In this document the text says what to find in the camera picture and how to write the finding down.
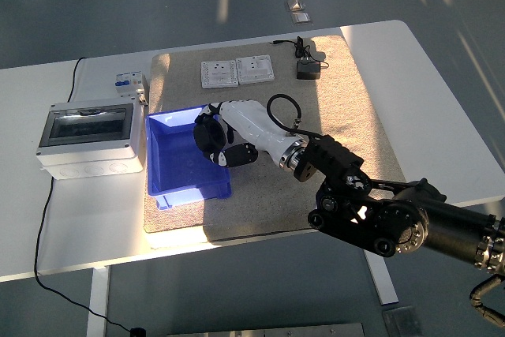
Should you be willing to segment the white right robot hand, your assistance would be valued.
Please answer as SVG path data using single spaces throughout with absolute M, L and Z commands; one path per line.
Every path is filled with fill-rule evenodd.
M 295 170 L 306 146 L 256 100 L 209 103 L 195 119 L 193 138 L 204 157 L 221 167 L 253 163 L 266 152 L 280 168 Z

